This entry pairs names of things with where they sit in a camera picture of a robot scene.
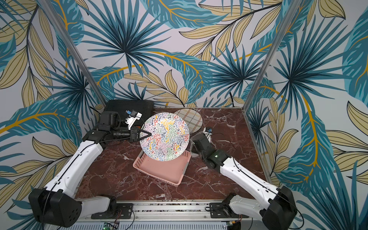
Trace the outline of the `colourful squiggle pattern plate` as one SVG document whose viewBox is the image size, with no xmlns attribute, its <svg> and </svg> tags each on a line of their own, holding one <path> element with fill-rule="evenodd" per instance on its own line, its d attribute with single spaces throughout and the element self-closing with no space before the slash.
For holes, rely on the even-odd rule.
<svg viewBox="0 0 368 230">
<path fill-rule="evenodd" d="M 163 112 L 151 116 L 144 122 L 143 130 L 151 134 L 140 141 L 143 152 L 160 162 L 178 158 L 189 145 L 188 125 L 173 113 Z"/>
</svg>

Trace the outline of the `plaid striped white plate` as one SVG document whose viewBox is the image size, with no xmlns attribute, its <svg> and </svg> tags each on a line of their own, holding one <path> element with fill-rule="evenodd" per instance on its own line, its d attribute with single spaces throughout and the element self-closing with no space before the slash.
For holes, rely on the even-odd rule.
<svg viewBox="0 0 368 230">
<path fill-rule="evenodd" d="M 178 115 L 186 122 L 191 134 L 199 131 L 203 125 L 202 116 L 194 109 L 180 109 L 174 112 L 174 114 Z"/>
</svg>

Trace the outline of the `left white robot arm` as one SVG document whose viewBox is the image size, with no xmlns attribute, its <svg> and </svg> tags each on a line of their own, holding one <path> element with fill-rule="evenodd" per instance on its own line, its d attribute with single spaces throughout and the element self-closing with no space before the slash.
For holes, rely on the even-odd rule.
<svg viewBox="0 0 368 230">
<path fill-rule="evenodd" d="M 111 141 L 121 140 L 138 142 L 151 136 L 135 126 L 142 114 L 126 111 L 127 118 L 122 119 L 115 111 L 104 111 L 97 125 L 82 139 L 71 160 L 42 189 L 33 189 L 29 194 L 29 203 L 37 222 L 68 228 L 79 218 L 87 216 L 114 218 L 121 212 L 116 199 L 100 195 L 88 199 L 75 199 L 75 193 L 83 176 Z"/>
</svg>

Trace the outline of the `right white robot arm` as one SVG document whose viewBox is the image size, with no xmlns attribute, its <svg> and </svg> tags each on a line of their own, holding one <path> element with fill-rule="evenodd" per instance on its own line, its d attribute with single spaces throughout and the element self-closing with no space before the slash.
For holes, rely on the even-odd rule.
<svg viewBox="0 0 368 230">
<path fill-rule="evenodd" d="M 205 165 L 233 180 L 253 196 L 229 195 L 223 200 L 223 211 L 263 222 L 269 230 L 290 230 L 298 213 L 293 193 L 287 187 L 276 187 L 247 170 L 234 157 L 216 149 L 207 136 L 199 133 L 191 142 Z"/>
</svg>

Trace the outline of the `black plastic tool case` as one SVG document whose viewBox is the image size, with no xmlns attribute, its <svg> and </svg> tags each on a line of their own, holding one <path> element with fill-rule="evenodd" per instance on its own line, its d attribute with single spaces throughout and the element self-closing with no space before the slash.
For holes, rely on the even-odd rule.
<svg viewBox="0 0 368 230">
<path fill-rule="evenodd" d="M 121 100 L 115 99 L 107 102 L 103 111 L 118 112 L 122 119 L 127 118 L 126 111 L 137 111 L 142 114 L 139 122 L 144 123 L 153 115 L 154 102 L 150 100 Z"/>
</svg>

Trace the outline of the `pink perforated plastic basket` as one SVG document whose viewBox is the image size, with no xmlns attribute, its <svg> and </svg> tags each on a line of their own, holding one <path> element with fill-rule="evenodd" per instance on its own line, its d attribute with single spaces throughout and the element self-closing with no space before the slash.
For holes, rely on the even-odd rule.
<svg viewBox="0 0 368 230">
<path fill-rule="evenodd" d="M 157 161 L 141 151 L 133 163 L 133 167 L 141 173 L 178 187 L 186 173 L 191 159 L 191 153 L 185 151 L 178 158 L 171 161 Z"/>
</svg>

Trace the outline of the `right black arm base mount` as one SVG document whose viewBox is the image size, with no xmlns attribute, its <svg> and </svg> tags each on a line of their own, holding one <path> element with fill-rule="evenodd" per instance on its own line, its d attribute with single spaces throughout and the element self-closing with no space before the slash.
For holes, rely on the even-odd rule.
<svg viewBox="0 0 368 230">
<path fill-rule="evenodd" d="M 229 205 L 223 203 L 210 203 L 208 207 L 205 207 L 205 211 L 210 213 L 212 219 L 225 219 L 225 218 L 235 218 L 244 219 L 249 218 L 249 216 L 235 214 Z"/>
</svg>

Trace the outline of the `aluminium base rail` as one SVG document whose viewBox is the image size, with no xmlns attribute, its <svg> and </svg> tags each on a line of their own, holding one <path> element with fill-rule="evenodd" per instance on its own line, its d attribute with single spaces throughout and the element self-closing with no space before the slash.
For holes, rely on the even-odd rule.
<svg viewBox="0 0 368 230">
<path fill-rule="evenodd" d="M 221 200 L 120 201 L 133 203 L 130 219 L 79 218 L 70 230 L 249 230 L 265 229 L 262 221 L 253 218 L 211 218 L 205 211 L 210 203 Z"/>
</svg>

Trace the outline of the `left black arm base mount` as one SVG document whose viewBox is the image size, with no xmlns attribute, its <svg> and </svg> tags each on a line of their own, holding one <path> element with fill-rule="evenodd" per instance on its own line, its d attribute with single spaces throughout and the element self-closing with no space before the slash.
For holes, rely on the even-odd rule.
<svg viewBox="0 0 368 230">
<path fill-rule="evenodd" d="M 91 219 L 130 219 L 133 203 L 117 203 L 110 205 L 108 210 L 91 215 Z"/>
</svg>

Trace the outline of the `right aluminium corner post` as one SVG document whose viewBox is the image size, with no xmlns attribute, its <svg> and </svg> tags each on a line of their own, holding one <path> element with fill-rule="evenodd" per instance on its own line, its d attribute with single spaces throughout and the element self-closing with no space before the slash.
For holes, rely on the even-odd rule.
<svg viewBox="0 0 368 230">
<path fill-rule="evenodd" d="M 295 15 L 295 13 L 297 12 L 298 7 L 300 6 L 301 1 L 291 1 L 288 11 L 285 14 L 285 17 L 283 18 L 283 20 L 281 21 L 280 24 L 280 29 L 278 30 L 278 32 L 275 34 L 274 40 L 265 56 L 264 62 L 262 63 L 262 66 L 258 72 L 258 75 L 252 85 L 252 88 L 247 96 L 247 100 L 244 103 L 243 109 L 242 111 L 244 112 L 244 114 L 247 112 L 247 110 L 249 109 L 252 99 L 255 96 L 258 87 L 261 84 L 262 78 L 266 73 L 266 70 L 270 64 L 270 61 L 272 59 L 272 57 L 275 55 L 275 53 L 277 52 L 277 49 L 279 48 L 279 45 L 281 44 L 281 41 L 284 37 L 284 35 L 286 34 L 287 30 L 288 30 L 288 26 L 291 24 L 293 17 Z"/>
</svg>

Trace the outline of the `aluminium corner post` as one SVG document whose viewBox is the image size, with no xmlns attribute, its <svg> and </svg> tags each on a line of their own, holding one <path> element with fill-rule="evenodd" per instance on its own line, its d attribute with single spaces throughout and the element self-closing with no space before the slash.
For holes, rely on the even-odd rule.
<svg viewBox="0 0 368 230">
<path fill-rule="evenodd" d="M 85 64 L 81 54 L 78 52 L 77 47 L 75 46 L 69 32 L 66 30 L 65 26 L 62 24 L 62 20 L 59 18 L 56 10 L 52 6 L 51 1 L 40 0 L 38 1 L 39 5 L 45 11 L 46 16 L 49 18 L 50 22 L 53 24 L 55 30 L 61 37 L 62 41 L 64 42 L 66 48 L 69 50 L 71 56 L 74 58 L 76 64 L 80 67 L 83 75 L 87 79 L 88 83 L 90 84 L 91 89 L 95 92 L 100 104 L 103 107 L 106 106 L 106 100 L 102 95 L 101 91 L 98 89 L 96 82 L 94 81 L 92 74 L 90 73 L 87 65 Z"/>
<path fill-rule="evenodd" d="M 295 15 L 295 13 L 297 12 L 298 7 L 300 6 L 301 1 L 291 1 L 288 11 L 285 14 L 285 17 L 283 18 L 283 20 L 281 21 L 280 24 L 280 29 L 278 30 L 278 32 L 275 34 L 274 40 L 265 56 L 264 62 L 262 63 L 262 66 L 258 72 L 258 75 L 252 85 L 252 88 L 247 96 L 247 100 L 244 103 L 243 109 L 242 111 L 244 112 L 244 114 L 247 112 L 247 110 L 249 109 L 252 99 L 255 96 L 258 87 L 261 84 L 262 78 L 266 73 L 266 70 L 270 64 L 270 61 L 272 59 L 272 57 L 275 55 L 275 53 L 277 52 L 277 49 L 279 48 L 279 45 L 281 44 L 281 41 L 284 37 L 284 35 L 286 34 L 287 30 L 288 30 L 288 26 L 291 24 L 293 17 Z"/>
</svg>

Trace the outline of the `left aluminium corner post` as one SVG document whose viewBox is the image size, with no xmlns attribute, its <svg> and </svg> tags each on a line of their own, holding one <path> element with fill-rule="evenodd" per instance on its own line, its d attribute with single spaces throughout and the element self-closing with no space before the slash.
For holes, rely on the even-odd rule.
<svg viewBox="0 0 368 230">
<path fill-rule="evenodd" d="M 66 30 L 65 26 L 62 24 L 62 20 L 59 18 L 56 10 L 52 6 L 51 1 L 40 0 L 38 1 L 39 5 L 45 11 L 46 16 L 49 18 L 50 22 L 53 24 L 55 30 L 61 37 L 62 41 L 64 42 L 66 48 L 69 50 L 71 56 L 74 58 L 76 64 L 80 67 L 83 75 L 87 79 L 88 83 L 90 84 L 91 89 L 95 92 L 100 104 L 103 107 L 106 106 L 106 100 L 102 95 L 101 91 L 98 89 L 96 82 L 94 81 L 92 74 L 90 73 L 87 65 L 85 64 L 81 54 L 78 52 L 77 47 L 75 46 L 69 32 Z"/>
</svg>

